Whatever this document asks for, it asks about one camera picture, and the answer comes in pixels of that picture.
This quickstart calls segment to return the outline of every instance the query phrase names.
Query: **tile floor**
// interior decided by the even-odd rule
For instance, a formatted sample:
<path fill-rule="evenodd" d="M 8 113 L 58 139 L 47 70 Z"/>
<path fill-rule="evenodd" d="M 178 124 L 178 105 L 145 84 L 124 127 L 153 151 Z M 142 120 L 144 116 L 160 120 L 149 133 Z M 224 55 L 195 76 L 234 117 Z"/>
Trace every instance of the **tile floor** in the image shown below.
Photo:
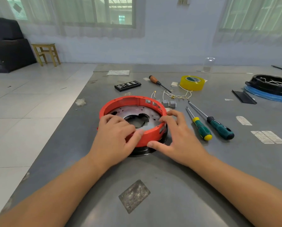
<path fill-rule="evenodd" d="M 33 64 L 0 73 L 0 211 L 96 66 Z"/>

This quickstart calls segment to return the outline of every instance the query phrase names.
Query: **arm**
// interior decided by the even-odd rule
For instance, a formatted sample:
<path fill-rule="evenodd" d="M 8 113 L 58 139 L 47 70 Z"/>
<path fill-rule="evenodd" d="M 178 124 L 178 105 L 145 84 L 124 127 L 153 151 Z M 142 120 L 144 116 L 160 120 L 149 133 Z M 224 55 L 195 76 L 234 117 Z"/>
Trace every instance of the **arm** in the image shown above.
<path fill-rule="evenodd" d="M 1 215 L 0 227 L 64 226 L 97 180 L 135 148 L 143 134 L 142 130 L 135 131 L 135 126 L 118 116 L 102 117 L 90 152 L 66 172 Z M 126 143 L 125 137 L 133 132 L 134 135 Z"/>
<path fill-rule="evenodd" d="M 148 143 L 180 164 L 190 167 L 226 197 L 256 227 L 282 226 L 282 191 L 221 162 L 206 152 L 175 110 L 160 121 L 167 123 L 172 144 Z"/>

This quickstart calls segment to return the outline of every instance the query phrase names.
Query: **hand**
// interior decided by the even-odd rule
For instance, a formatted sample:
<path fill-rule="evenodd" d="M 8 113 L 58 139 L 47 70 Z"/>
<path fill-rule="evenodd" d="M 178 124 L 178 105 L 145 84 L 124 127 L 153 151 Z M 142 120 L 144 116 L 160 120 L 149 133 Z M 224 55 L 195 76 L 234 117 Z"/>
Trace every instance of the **hand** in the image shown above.
<path fill-rule="evenodd" d="M 133 136 L 126 143 L 125 138 L 133 132 Z M 88 156 L 101 173 L 104 173 L 131 154 L 143 133 L 142 129 L 136 131 L 134 125 L 119 116 L 105 115 L 100 119 L 98 133 Z"/>
<path fill-rule="evenodd" d="M 172 135 L 171 145 L 166 146 L 157 141 L 150 141 L 147 146 L 162 152 L 180 164 L 192 168 L 193 164 L 208 153 L 196 138 L 195 133 L 188 128 L 182 112 L 171 110 L 167 112 L 167 115 L 162 116 L 160 122 L 166 122 L 168 125 Z"/>

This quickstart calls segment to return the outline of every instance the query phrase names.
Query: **tape roll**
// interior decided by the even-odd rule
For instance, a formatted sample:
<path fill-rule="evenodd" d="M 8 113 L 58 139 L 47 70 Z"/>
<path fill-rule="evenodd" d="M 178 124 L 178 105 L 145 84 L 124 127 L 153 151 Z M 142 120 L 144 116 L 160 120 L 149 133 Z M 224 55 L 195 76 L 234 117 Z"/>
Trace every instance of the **tape roll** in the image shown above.
<path fill-rule="evenodd" d="M 190 91 L 201 91 L 205 80 L 197 76 L 182 76 L 180 86 Z"/>

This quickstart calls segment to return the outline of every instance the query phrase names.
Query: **black sofa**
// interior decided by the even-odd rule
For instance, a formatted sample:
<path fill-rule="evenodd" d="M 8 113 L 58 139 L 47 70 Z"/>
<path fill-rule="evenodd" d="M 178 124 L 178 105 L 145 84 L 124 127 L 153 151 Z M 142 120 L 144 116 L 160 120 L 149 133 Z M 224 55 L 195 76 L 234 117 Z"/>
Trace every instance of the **black sofa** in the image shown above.
<path fill-rule="evenodd" d="M 18 22 L 0 18 L 0 73 L 10 73 L 36 62 Z"/>

